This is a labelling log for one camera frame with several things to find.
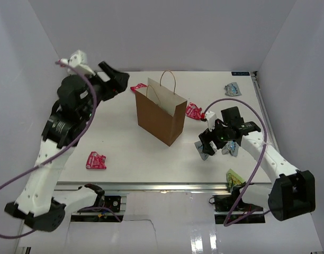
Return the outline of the blue silver snack packet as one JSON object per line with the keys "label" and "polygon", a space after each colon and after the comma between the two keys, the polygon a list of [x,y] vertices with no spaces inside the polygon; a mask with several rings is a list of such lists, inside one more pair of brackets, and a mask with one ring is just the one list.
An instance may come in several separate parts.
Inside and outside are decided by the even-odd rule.
{"label": "blue silver snack packet", "polygon": [[230,154],[236,157],[238,155],[239,145],[235,141],[228,141],[226,145],[222,148],[221,153],[223,155]]}
{"label": "blue silver snack packet", "polygon": [[241,91],[236,82],[225,85],[224,90],[225,90],[225,95],[227,96],[231,96],[231,97],[241,96]]}
{"label": "blue silver snack packet", "polygon": [[194,145],[195,145],[201,159],[203,161],[206,161],[208,159],[209,155],[203,152],[203,144],[202,144],[202,142],[197,141],[197,142],[194,143]]}

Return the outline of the red snack packet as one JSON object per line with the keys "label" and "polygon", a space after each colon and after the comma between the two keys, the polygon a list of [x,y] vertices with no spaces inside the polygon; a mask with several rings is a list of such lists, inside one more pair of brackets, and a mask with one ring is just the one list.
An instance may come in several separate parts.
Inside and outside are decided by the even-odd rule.
{"label": "red snack packet", "polygon": [[131,87],[130,87],[130,90],[131,90],[132,92],[135,92],[136,90],[138,90],[138,89],[140,89],[140,88],[145,88],[145,87],[147,87],[147,85],[145,85],[145,84],[143,84],[143,83],[138,83],[138,84],[135,85],[135,86],[131,86]]}
{"label": "red snack packet", "polygon": [[105,160],[106,156],[100,155],[96,151],[92,151],[88,156],[86,162],[86,169],[106,169]]}
{"label": "red snack packet", "polygon": [[186,107],[185,115],[190,119],[194,119],[194,120],[203,119],[202,108],[198,107],[196,104],[192,102],[189,102],[188,106]]}

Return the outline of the green yellow snack packet front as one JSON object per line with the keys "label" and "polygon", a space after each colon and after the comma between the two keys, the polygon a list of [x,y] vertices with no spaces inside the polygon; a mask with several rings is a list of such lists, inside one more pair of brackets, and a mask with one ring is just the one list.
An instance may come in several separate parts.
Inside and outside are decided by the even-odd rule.
{"label": "green yellow snack packet front", "polygon": [[241,185],[245,182],[245,180],[232,169],[227,171],[226,179],[229,188],[233,188],[234,186]]}

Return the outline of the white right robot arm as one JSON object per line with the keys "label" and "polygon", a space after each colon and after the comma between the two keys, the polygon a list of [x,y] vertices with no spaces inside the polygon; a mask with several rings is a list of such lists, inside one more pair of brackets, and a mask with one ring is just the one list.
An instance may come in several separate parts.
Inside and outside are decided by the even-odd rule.
{"label": "white right robot arm", "polygon": [[271,181],[272,188],[242,183],[231,191],[232,208],[244,211],[254,205],[272,213],[279,221],[311,213],[316,209],[315,178],[306,170],[301,171],[286,161],[282,155],[265,141],[265,134],[253,121],[246,122],[237,107],[221,112],[223,119],[208,111],[202,120],[207,129],[199,135],[201,153],[206,157],[215,155],[230,141],[247,151]]}

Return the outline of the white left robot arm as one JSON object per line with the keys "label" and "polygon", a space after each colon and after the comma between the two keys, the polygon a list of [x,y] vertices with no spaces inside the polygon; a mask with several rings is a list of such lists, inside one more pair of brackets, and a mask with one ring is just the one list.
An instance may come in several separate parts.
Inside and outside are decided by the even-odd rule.
{"label": "white left robot arm", "polygon": [[67,213],[99,211],[104,206],[104,190],[93,184],[81,186],[63,197],[54,197],[57,181],[80,138],[90,127],[100,102],[114,98],[128,87],[130,75],[102,61],[98,65],[108,76],[83,74],[71,67],[57,89],[58,100],[41,135],[35,166],[19,197],[5,205],[10,216],[23,220],[34,231],[52,232]]}

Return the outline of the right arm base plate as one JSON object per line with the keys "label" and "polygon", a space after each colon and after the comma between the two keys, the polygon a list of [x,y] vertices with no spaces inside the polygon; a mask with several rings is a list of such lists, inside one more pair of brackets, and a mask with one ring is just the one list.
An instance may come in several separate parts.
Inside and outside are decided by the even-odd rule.
{"label": "right arm base plate", "polygon": [[[208,203],[214,209],[214,215],[227,215],[234,201],[230,195],[213,195],[209,198]],[[256,213],[264,212],[264,209],[259,206],[240,201],[233,210],[232,215],[245,215],[253,210],[255,210]]]}

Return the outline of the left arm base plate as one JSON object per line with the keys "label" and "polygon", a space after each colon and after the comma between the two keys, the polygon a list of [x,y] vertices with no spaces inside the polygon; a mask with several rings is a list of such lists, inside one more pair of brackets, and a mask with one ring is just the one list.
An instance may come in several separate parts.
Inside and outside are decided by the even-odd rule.
{"label": "left arm base plate", "polygon": [[85,207],[77,212],[107,212],[108,210],[111,210],[112,212],[116,213],[120,212],[120,206],[121,196],[102,195],[96,198],[96,201],[92,206]]}

